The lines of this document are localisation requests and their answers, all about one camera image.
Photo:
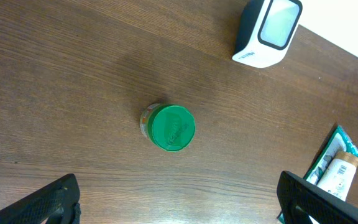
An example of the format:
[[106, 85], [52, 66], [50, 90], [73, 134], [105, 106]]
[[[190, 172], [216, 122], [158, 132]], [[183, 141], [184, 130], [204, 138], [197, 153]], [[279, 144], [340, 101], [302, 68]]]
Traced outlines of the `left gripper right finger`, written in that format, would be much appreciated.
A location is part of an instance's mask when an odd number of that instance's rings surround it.
[[358, 224], [357, 207], [289, 171], [280, 175], [277, 197], [286, 224], [311, 223], [312, 219], [321, 224]]

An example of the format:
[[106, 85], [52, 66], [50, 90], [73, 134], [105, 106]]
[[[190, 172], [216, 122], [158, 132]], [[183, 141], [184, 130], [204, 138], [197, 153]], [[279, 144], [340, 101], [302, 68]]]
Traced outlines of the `white Pantene tube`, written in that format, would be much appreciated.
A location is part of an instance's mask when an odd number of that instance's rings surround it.
[[349, 152], [337, 152], [319, 180], [317, 187], [345, 201], [356, 174], [357, 166], [357, 156]]

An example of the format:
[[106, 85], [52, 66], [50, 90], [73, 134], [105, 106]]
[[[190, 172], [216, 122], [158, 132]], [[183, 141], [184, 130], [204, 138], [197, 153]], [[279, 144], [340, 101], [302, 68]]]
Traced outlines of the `green 3M glove packet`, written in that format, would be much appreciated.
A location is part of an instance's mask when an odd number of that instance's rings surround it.
[[[341, 126], [338, 126], [332, 133], [324, 149], [321, 151], [317, 159], [312, 163], [309, 171], [302, 179], [317, 186], [330, 162], [334, 159], [336, 153], [339, 151], [349, 152], [358, 157], [358, 148], [351, 141], [350, 137]], [[278, 219], [282, 223], [285, 223], [283, 213], [279, 215]]]

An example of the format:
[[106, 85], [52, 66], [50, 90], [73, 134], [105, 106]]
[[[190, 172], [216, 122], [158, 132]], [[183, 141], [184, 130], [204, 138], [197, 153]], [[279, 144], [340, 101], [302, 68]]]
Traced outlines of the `green lid jar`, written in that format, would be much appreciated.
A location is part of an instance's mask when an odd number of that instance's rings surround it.
[[186, 148], [196, 133], [195, 118], [187, 108], [165, 103], [154, 103], [143, 110], [139, 126], [145, 137], [168, 152]]

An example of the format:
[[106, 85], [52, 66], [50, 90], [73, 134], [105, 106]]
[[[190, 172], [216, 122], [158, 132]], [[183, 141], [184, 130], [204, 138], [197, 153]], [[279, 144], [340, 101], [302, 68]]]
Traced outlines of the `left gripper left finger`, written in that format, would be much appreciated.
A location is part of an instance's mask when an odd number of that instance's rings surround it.
[[76, 177], [67, 174], [0, 210], [0, 224], [79, 224], [79, 199]]

